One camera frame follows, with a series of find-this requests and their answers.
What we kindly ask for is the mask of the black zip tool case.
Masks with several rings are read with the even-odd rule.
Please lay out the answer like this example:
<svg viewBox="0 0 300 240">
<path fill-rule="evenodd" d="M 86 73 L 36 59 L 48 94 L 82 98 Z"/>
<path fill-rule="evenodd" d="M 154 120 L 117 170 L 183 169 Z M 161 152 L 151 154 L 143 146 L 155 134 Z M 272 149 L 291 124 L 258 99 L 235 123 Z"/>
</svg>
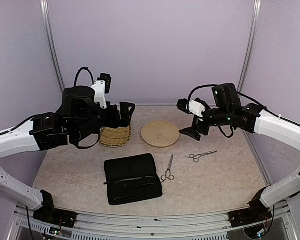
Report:
<svg viewBox="0 0 300 240">
<path fill-rule="evenodd" d="M 111 206 L 125 205 L 160 198 L 161 179 L 155 159 L 145 153 L 104 162 L 107 198 Z"/>
</svg>

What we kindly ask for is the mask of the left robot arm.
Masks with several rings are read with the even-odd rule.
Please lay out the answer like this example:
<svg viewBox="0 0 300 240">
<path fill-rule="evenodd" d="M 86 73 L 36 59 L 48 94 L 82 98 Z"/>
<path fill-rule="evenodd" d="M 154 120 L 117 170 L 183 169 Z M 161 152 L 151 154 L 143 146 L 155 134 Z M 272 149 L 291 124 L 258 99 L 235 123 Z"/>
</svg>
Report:
<svg viewBox="0 0 300 240">
<path fill-rule="evenodd" d="M 102 73 L 99 78 L 92 78 L 91 86 L 78 85 L 83 71 L 89 73 L 90 69 L 81 67 L 78 70 L 73 87 L 64 89 L 61 106 L 56 112 L 30 116 L 16 126 L 0 131 L 0 159 L 20 153 L 45 152 L 68 144 L 84 150 L 80 142 L 91 135 L 100 135 L 102 128 L 126 128 L 131 124 L 135 104 L 120 102 L 112 105 L 106 101 L 111 75 Z M 1 167 L 0 190 L 39 212 L 51 223 L 60 218 L 50 193 L 16 180 Z"/>
</svg>

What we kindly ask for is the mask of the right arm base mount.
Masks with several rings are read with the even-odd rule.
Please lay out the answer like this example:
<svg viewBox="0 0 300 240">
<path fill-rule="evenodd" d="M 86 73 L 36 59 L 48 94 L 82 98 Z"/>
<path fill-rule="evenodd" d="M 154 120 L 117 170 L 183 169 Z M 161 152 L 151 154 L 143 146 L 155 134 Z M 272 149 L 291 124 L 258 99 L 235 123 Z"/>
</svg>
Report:
<svg viewBox="0 0 300 240">
<path fill-rule="evenodd" d="M 250 208 L 245 208 L 229 212 L 228 217 L 231 227 L 236 228 L 262 222 L 265 221 L 266 218 L 270 219 L 272 217 L 272 213 L 269 210 L 261 213 L 258 211 L 256 213 L 253 213 Z"/>
</svg>

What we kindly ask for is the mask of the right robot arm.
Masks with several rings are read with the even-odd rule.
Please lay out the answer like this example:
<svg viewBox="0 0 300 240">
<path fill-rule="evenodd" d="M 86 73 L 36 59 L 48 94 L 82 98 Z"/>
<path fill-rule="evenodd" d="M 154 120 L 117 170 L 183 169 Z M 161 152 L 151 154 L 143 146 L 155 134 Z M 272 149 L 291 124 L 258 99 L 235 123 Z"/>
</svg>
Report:
<svg viewBox="0 0 300 240">
<path fill-rule="evenodd" d="M 238 92 L 233 83 L 210 84 L 215 108 L 211 108 L 200 98 L 182 98 L 177 101 L 177 108 L 193 116 L 191 127 L 179 131 L 180 134 L 200 141 L 207 136 L 211 127 L 221 129 L 229 126 L 234 132 L 241 129 L 247 133 L 266 136 L 284 143 L 300 152 L 300 124 L 286 119 L 268 110 L 257 100 L 252 99 L 250 104 L 242 106 Z M 260 190 L 249 203 L 246 218 L 256 222 L 266 209 L 300 193 L 300 166 L 290 175 L 277 183 Z"/>
</svg>

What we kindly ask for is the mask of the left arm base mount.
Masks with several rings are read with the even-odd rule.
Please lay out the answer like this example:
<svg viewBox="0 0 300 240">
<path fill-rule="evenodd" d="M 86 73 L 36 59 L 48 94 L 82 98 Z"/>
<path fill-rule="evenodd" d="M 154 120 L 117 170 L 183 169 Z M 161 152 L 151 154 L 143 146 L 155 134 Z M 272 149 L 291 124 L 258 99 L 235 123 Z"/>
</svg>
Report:
<svg viewBox="0 0 300 240">
<path fill-rule="evenodd" d="M 59 227 L 74 228 L 77 213 L 74 211 L 68 211 L 55 208 L 53 210 L 38 209 L 34 211 L 33 218 L 44 223 L 58 225 Z"/>
</svg>

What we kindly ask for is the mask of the straight silver scissors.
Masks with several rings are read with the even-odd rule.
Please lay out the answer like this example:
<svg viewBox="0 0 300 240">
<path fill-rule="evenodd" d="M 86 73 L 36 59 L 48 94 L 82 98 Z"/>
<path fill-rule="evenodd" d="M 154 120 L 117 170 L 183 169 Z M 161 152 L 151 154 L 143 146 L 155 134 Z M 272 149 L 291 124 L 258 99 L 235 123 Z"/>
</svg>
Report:
<svg viewBox="0 0 300 240">
<path fill-rule="evenodd" d="M 166 180 L 174 181 L 175 176 L 171 172 L 172 164 L 173 164 L 174 155 L 172 154 L 168 163 L 167 170 L 165 173 L 160 177 L 161 182 L 164 183 Z"/>
</svg>

